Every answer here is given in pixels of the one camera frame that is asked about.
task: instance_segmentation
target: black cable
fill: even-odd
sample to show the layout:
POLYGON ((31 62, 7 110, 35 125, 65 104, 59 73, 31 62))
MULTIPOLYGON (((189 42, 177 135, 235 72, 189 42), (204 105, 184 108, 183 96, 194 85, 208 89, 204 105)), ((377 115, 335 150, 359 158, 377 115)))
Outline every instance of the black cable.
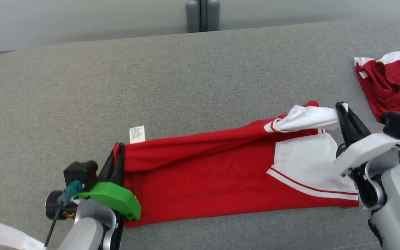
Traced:
POLYGON ((57 218, 58 218, 58 215, 60 214, 62 205, 63 205, 62 202, 60 202, 60 204, 58 205, 58 209, 57 209, 57 212, 55 213, 55 216, 53 217, 52 225, 50 226, 49 234, 47 235, 47 239, 46 239, 46 242, 44 243, 44 247, 47 247, 47 245, 49 245, 50 237, 52 236, 52 232, 53 232, 53 228, 55 227, 55 223, 57 223, 57 218))

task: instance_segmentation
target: red fabric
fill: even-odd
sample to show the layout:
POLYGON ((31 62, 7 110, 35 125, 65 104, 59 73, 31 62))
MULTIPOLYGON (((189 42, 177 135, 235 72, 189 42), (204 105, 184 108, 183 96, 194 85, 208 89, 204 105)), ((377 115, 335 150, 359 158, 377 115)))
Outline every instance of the red fabric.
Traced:
POLYGON ((384 112, 400 111, 400 60, 389 64, 372 60, 363 66, 357 64, 356 70, 376 120, 380 121, 384 112), (362 79, 362 71, 369 76, 362 79))
POLYGON ((276 209, 357 207, 358 201, 310 196, 266 174, 277 141, 317 134, 268 133, 264 126, 273 120, 126 145, 125 187, 142 206, 140 220, 127 226, 276 209))

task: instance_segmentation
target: garment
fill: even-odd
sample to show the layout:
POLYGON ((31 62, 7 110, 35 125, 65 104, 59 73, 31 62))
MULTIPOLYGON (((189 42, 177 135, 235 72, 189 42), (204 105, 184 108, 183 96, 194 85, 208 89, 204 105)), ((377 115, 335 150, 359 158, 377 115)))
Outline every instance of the garment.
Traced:
MULTIPOLYGON (((307 106, 318 103, 311 101, 307 106)), ((297 114, 297 110, 306 116, 305 108, 291 113, 297 114)), ((350 197, 325 198, 306 194, 268 174, 277 142, 324 132, 313 128, 281 133, 275 130, 274 120, 126 145, 124 185, 135 193, 142 206, 140 220, 128 222, 127 226, 275 209, 357 207, 357 191, 352 182, 343 190, 350 197)), ((331 153, 334 154, 329 161, 335 159, 335 149, 331 153)))
POLYGON ((389 111, 400 111, 400 52, 391 52, 376 60, 354 58, 360 85, 376 120, 389 111))

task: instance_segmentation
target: white wall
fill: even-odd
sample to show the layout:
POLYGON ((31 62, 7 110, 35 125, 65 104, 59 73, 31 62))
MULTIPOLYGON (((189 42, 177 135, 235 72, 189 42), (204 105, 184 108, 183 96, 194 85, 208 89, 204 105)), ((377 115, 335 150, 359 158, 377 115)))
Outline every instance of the white wall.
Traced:
POLYGON ((342 19, 400 19, 400 0, 220 0, 220 30, 342 19))
POLYGON ((186 0, 0 0, 0 51, 184 33, 186 0))

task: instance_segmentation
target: green plastic bracket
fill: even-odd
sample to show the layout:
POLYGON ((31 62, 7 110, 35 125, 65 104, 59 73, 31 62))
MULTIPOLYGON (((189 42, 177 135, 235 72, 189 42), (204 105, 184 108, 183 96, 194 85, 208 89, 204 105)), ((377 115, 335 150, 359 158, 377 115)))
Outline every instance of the green plastic bracket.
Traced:
POLYGON ((78 198, 93 199, 119 212, 129 220, 140 219, 141 206, 135 195, 130 190, 112 182, 98 182, 89 192, 78 193, 78 198))

